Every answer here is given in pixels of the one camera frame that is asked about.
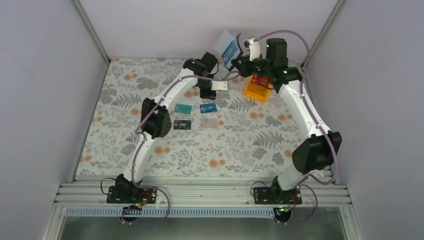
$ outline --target card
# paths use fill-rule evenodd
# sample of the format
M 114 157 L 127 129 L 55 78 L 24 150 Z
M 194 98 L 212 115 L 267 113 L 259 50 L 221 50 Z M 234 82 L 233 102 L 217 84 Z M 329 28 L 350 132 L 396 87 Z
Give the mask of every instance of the card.
M 268 84 L 269 84 L 268 78 L 266 76 L 260 77 L 258 75 L 253 75 L 251 83 L 255 85 L 259 85 L 259 86 L 265 86 L 265 87 L 268 87 Z
M 216 118 L 202 118 L 200 119 L 200 126 L 202 128 L 217 129 L 218 119 Z
M 174 130 L 190 130 L 192 129 L 191 120 L 174 120 L 173 121 Z
M 217 112 L 217 104 L 216 103 L 208 103 L 208 104 L 201 104 L 200 105 L 200 113 L 213 113 Z
M 177 103 L 175 105 L 174 112 L 180 113 L 180 114 L 188 114 L 188 115 L 190 115 L 190 113 L 192 112 L 192 106 Z
M 242 56 L 242 49 L 239 45 L 240 33 L 231 35 L 228 31 L 224 31 L 216 42 L 213 49 L 222 57 L 224 66 L 231 71 L 233 64 L 231 60 Z

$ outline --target metal extrusion bar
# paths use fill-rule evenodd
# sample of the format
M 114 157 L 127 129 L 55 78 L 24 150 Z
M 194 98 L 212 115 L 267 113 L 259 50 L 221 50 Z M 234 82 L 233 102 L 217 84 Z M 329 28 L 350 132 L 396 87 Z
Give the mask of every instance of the metal extrusion bar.
M 107 176 L 77 176 L 74 183 L 62 183 L 54 201 L 56 206 L 110 206 L 100 191 L 100 181 Z M 272 177 L 145 177 L 143 184 L 163 189 L 171 199 L 172 207 L 285 207 L 282 205 L 255 205 L 250 194 L 252 183 L 263 181 L 271 185 Z M 321 178 L 328 181 L 330 176 Z M 312 179 L 310 185 L 317 194 L 322 207 L 349 207 L 351 198 L 345 185 L 320 185 Z M 114 185 L 113 180 L 104 180 L 103 188 Z M 315 198 L 307 188 L 301 189 L 303 204 L 298 207 L 313 207 Z M 166 207 L 163 194 L 158 193 L 156 207 Z
M 317 47 L 320 45 L 321 40 L 326 35 L 328 29 L 330 28 L 331 24 L 334 22 L 335 17 L 337 16 L 337 13 L 339 13 L 340 8 L 343 6 L 343 3 L 345 3 L 345 0 L 338 0 L 336 4 L 334 5 L 333 10 L 331 11 L 330 15 L 327 18 L 327 21 L 325 21 L 324 26 L 322 27 L 321 31 L 319 32 L 318 36 L 316 37 L 315 42 L 313 43 L 312 47 L 310 48 L 310 54 L 313 55 L 315 50 L 317 50 Z M 303 61 L 303 67 L 305 67 L 308 64 L 308 57 L 305 58 Z
M 47 222 L 41 235 L 41 240 L 57 240 L 62 228 L 65 214 L 67 212 L 66 206 L 53 206 L 50 210 Z
M 93 40 L 95 46 L 97 47 L 98 52 L 100 53 L 101 57 L 106 62 L 107 66 L 109 67 L 108 54 L 106 53 L 106 50 L 102 45 L 102 42 L 97 36 L 96 31 L 93 28 L 93 25 L 91 24 L 86 12 L 84 11 L 83 6 L 81 5 L 79 0 L 72 0 L 71 2 L 73 3 L 75 10 L 78 12 L 79 16 L 81 17 L 81 20 L 84 22 L 85 28 L 90 34 L 91 39 Z
M 357 215 L 353 206 L 340 207 L 341 219 L 343 221 L 344 230 L 347 240 L 364 240 L 361 229 L 359 227 Z

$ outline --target glass panel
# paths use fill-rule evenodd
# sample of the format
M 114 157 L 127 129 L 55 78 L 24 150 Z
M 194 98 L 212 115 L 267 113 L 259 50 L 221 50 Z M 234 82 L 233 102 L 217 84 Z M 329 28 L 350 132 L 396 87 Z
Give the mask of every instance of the glass panel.
M 311 208 L 293 211 L 290 222 L 307 218 Z M 153 222 L 156 218 L 137 221 Z M 122 224 L 118 217 L 66 217 L 61 240 L 345 240 L 338 207 L 319 207 L 307 223 L 277 225 L 262 218 L 168 218 L 156 226 Z

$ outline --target teal card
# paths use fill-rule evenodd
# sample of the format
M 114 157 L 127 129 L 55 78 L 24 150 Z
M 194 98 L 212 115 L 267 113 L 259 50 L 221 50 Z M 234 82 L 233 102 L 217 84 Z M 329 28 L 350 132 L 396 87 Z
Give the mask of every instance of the teal card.
M 180 114 L 188 114 L 188 115 L 190 115 L 190 113 L 192 112 L 192 106 L 177 103 L 175 105 L 174 112 L 180 113 Z

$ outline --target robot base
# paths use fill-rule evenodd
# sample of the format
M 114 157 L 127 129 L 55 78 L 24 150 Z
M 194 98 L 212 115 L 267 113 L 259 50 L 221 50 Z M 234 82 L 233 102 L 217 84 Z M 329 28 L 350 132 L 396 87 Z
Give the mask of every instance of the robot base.
M 302 204 L 301 192 L 296 188 L 281 191 L 276 197 L 271 187 L 254 187 L 253 195 L 256 205 L 293 205 L 293 198 L 297 205 Z
M 144 203 L 147 196 L 150 195 L 150 200 L 146 204 L 156 203 L 156 190 L 151 188 L 140 189 L 139 194 L 136 194 L 132 199 L 124 195 L 117 189 L 116 186 L 110 186 L 107 195 L 106 203 L 108 204 L 138 204 Z

